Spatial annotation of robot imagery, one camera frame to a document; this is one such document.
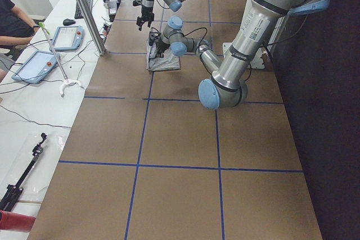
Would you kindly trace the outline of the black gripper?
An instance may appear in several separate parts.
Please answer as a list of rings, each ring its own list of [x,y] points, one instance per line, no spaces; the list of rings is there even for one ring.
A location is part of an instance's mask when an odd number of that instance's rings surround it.
[[[155,14],[153,13],[153,6],[151,7],[147,7],[147,6],[142,6],[141,8],[141,16],[137,17],[137,26],[138,26],[138,30],[141,31],[142,30],[142,25],[144,24],[144,22],[147,22],[147,27],[150,28],[152,22],[154,21],[155,18]]]
[[[163,41],[162,39],[158,39],[156,41],[156,57],[164,57],[164,52],[170,47],[170,43],[168,40]]]

